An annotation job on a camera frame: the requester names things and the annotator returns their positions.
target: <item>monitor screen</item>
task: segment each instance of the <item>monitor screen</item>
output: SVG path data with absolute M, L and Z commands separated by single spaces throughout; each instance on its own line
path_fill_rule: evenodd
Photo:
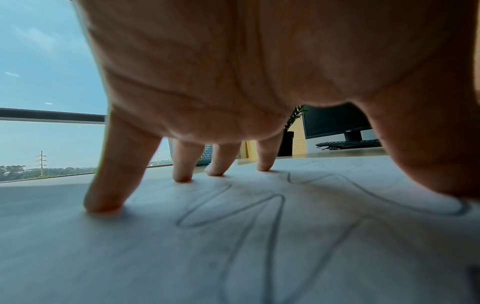
M 305 106 L 303 115 L 305 138 L 368 130 L 372 127 L 365 114 L 351 103 L 330 108 Z

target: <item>black pot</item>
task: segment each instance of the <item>black pot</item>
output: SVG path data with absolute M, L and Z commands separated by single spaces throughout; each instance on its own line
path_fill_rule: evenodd
M 294 132 L 284 131 L 278 156 L 292 156 L 294 146 Z

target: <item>horizontal metal bar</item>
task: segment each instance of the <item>horizontal metal bar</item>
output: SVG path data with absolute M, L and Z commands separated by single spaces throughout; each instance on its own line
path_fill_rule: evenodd
M 0 108 L 0 120 L 104 125 L 106 115 Z

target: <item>utility pole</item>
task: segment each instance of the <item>utility pole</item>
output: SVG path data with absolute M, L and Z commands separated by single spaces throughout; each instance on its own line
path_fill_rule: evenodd
M 47 165 L 45 165 L 44 163 L 47 161 L 45 158 L 47 157 L 46 155 L 44 155 L 44 152 L 43 151 L 40 151 L 40 155 L 37 155 L 37 157 L 39 157 L 40 159 L 37 160 L 40 162 L 40 177 L 42 177 L 44 175 L 44 167 L 46 167 Z

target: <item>plant pot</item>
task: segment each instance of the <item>plant pot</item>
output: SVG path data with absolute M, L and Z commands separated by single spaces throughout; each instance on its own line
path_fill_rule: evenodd
M 284 131 L 280 149 L 278 150 L 278 156 L 279 157 L 292 156 L 293 147 L 294 147 L 294 132 Z
M 174 158 L 174 141 L 169 138 L 168 139 L 168 147 L 170 148 L 170 155 L 171 158 Z M 203 154 L 201 155 L 200 160 L 196 164 L 197 166 L 207 166 L 212 162 L 212 152 L 213 152 L 213 146 L 212 145 L 206 145 L 205 150 L 203 151 Z

